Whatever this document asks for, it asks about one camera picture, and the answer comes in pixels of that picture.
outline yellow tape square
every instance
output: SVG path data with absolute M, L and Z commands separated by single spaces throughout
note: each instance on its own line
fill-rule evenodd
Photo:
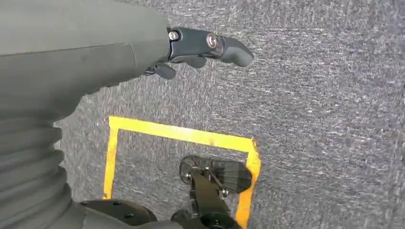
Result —
M 112 195 L 119 130 L 166 137 L 225 149 L 233 149 L 248 153 L 246 167 L 252 173 L 252 185 L 246 191 L 239 194 L 239 205 L 236 212 L 236 221 L 242 228 L 247 228 L 253 190 L 255 188 L 257 178 L 259 177 L 261 167 L 259 152 L 254 139 L 145 122 L 137 119 L 122 118 L 117 116 L 109 117 L 109 126 L 110 135 L 108 140 L 106 171 L 104 176 L 103 199 L 110 199 Z

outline screw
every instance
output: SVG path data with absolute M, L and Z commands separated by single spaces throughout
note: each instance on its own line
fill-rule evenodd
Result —
M 208 47 L 214 49 L 217 46 L 216 37 L 214 34 L 210 33 L 207 35 L 207 44 Z
M 134 214 L 126 214 L 124 215 L 124 218 L 126 219 L 134 218 Z
M 184 175 L 188 180 L 191 179 L 191 173 L 186 173 L 186 175 Z
M 176 41 L 176 40 L 179 39 L 179 37 L 180 37 L 180 35 L 179 35 L 178 32 L 176 32 L 176 31 L 170 31 L 170 32 L 169 32 L 169 39 L 170 39 L 171 41 Z
M 227 190 L 222 190 L 222 196 L 224 198 L 228 197 L 228 191 Z

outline gray carpet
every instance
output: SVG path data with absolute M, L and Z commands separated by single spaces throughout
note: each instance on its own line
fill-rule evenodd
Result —
M 130 2 L 164 12 L 172 25 L 236 37 L 256 60 L 245 69 L 180 65 L 172 81 L 143 77 L 84 97 L 58 123 L 76 200 L 102 197 L 107 121 L 118 115 L 254 136 L 262 171 L 251 229 L 403 228 L 403 3 Z M 239 152 L 122 132 L 113 196 L 167 219 L 188 204 L 178 165 L 189 154 L 245 160 Z M 234 211 L 237 199 L 228 202 Z

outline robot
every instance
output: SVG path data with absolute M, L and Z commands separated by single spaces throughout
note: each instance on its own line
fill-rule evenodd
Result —
M 110 0 L 2 0 L 0 28 L 0 229 L 240 228 L 223 196 L 249 188 L 252 175 L 233 161 L 184 158 L 192 210 L 167 221 L 124 200 L 75 203 L 53 124 L 100 88 L 143 75 L 174 78 L 167 63 L 246 67 L 254 59 L 246 46 Z

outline yellow floor marking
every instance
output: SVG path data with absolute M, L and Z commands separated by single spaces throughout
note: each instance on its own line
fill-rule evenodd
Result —
M 256 142 L 254 141 L 254 139 L 205 132 L 171 125 L 162 125 L 116 116 L 109 117 L 109 126 L 110 136 L 108 140 L 106 173 L 104 176 L 103 199 L 110 199 L 112 194 L 119 130 L 133 131 L 208 146 L 233 149 L 248 153 L 246 167 L 251 171 L 253 177 L 251 187 L 239 195 L 239 205 L 236 212 L 236 221 L 244 229 L 247 228 L 250 216 L 253 190 L 255 188 L 261 166 L 259 152 L 257 150 Z

